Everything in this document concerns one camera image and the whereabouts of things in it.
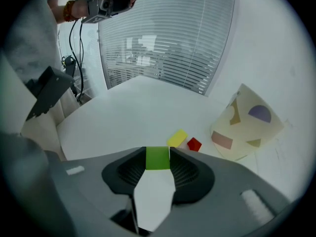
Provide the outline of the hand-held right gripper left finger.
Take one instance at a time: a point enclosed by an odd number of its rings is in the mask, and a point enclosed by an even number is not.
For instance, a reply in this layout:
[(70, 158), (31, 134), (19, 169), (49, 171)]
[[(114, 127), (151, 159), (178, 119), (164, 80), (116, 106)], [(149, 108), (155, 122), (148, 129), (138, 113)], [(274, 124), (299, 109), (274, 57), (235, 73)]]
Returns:
[(46, 153), (50, 176), (77, 237), (144, 237), (134, 189), (146, 167), (146, 149), (61, 161)]

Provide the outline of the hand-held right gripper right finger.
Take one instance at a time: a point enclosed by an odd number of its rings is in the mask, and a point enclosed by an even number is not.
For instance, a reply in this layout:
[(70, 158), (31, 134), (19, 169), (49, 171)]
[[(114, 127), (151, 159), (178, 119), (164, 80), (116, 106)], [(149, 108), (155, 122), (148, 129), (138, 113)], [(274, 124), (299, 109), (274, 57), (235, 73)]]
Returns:
[(155, 237), (266, 237), (290, 214), (290, 202), (246, 167), (170, 149), (171, 212)]

